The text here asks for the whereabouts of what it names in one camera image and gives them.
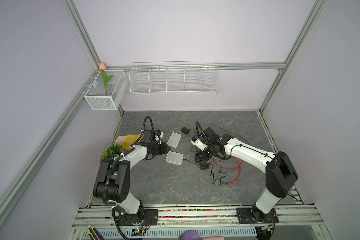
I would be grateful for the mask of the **black power adapter with cable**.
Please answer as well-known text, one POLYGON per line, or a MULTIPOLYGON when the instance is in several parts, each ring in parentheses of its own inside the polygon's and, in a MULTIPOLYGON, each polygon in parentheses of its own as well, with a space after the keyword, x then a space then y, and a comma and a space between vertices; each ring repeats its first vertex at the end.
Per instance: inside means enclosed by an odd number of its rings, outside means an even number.
POLYGON ((210 176, 212 177, 212 185, 214 185, 216 182, 218 182, 219 186, 230 185, 230 183, 226 181, 227 174, 223 172, 223 167, 218 163, 212 163, 212 162, 199 163, 185 158, 183 158, 183 161, 187 161, 196 166, 199 166, 201 171, 209 170, 210 176))

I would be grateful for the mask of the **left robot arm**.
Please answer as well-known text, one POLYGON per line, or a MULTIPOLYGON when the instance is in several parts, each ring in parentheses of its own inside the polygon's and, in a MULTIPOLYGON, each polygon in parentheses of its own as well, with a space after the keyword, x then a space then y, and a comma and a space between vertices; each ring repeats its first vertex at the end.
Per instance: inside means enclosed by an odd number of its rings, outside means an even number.
POLYGON ((122 219, 128 225, 137 225, 144 221, 144 205, 130 192, 131 169, 140 161, 150 161, 170 151, 171 148, 162 140, 163 136, 161 130, 155 129, 152 118, 146 116, 141 134, 131 144, 132 148, 117 157, 104 158, 101 161, 93 196, 119 214, 116 220, 118 224, 122 219))

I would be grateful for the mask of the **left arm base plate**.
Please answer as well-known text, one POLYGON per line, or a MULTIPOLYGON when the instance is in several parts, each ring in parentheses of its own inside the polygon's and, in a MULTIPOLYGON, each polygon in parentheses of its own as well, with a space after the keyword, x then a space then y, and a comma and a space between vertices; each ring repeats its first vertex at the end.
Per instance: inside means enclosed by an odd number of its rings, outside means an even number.
POLYGON ((119 226, 156 226, 159 220, 158 209, 144 209, 136 215, 123 214, 117 218, 119 226))

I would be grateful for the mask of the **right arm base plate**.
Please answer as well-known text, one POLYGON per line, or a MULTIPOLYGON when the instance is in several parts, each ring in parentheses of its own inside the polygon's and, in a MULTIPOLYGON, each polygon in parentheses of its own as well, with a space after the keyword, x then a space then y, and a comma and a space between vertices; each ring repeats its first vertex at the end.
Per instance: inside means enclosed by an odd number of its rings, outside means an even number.
POLYGON ((237 218, 240 224, 276 224, 279 218, 276 208, 272 208, 268 214, 253 207, 236 208, 237 218))

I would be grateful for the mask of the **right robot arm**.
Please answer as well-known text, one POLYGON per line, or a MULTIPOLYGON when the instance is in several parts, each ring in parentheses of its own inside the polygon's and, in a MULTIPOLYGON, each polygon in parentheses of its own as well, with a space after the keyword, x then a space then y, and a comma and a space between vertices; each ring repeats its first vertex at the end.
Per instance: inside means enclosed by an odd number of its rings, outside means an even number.
POLYGON ((217 159, 235 159, 238 169, 243 163, 247 163, 265 174, 265 189, 249 210, 248 218, 256 223, 263 223, 275 215, 275 206, 289 195, 299 179, 287 153, 264 151, 229 134, 219 136, 210 127, 204 130, 199 122, 196 122, 195 131, 196 135, 191 143, 199 149, 195 154, 197 164, 207 164, 209 160, 217 162, 217 159))

